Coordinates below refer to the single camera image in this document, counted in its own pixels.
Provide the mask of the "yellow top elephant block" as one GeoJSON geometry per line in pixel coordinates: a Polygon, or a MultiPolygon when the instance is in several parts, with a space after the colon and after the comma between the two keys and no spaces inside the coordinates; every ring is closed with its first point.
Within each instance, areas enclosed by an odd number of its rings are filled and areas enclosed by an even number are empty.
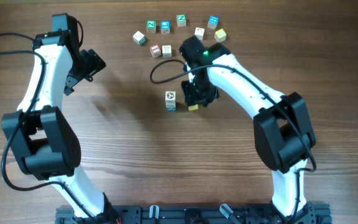
{"type": "Polygon", "coordinates": [[[191,106],[189,106],[189,107],[188,107],[188,110],[189,110],[189,111],[194,111],[194,110],[197,110],[198,108],[199,108],[199,105],[196,104],[196,105],[191,105],[191,106]]]}

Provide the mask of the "white green edged block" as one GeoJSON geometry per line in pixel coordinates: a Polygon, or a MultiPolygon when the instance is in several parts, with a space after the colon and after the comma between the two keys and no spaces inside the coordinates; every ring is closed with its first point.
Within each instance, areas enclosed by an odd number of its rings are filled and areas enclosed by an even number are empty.
{"type": "Polygon", "coordinates": [[[176,101],[166,101],[166,107],[173,108],[176,107],[176,101]]]}

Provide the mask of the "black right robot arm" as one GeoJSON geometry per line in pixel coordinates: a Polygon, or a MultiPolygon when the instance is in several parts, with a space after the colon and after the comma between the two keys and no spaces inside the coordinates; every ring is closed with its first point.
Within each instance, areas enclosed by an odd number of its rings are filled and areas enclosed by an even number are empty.
{"type": "Polygon", "coordinates": [[[189,76],[181,84],[187,106],[207,106],[223,90],[245,109],[253,120],[256,151],[272,171],[272,207],[282,222],[298,221],[306,213],[303,174],[316,170],[311,153],[316,137],[304,99],[261,82],[223,44],[205,47],[192,37],[179,52],[189,76]],[[313,165],[307,168],[307,162],[313,165]]]}

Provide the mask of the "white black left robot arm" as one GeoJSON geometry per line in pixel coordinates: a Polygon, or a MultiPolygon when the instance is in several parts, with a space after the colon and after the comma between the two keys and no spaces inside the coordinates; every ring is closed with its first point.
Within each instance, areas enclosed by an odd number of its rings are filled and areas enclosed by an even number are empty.
{"type": "Polygon", "coordinates": [[[54,186],[71,205],[77,223],[120,223],[107,196],[80,165],[80,142],[62,113],[63,96],[82,79],[91,80],[105,63],[93,50],[80,50],[81,42],[70,30],[39,34],[32,41],[29,53],[34,55],[34,68],[29,87],[17,110],[2,117],[7,138],[2,177],[10,188],[23,192],[54,186]],[[20,170],[33,175],[39,185],[19,187],[9,180],[9,151],[20,170]]]}

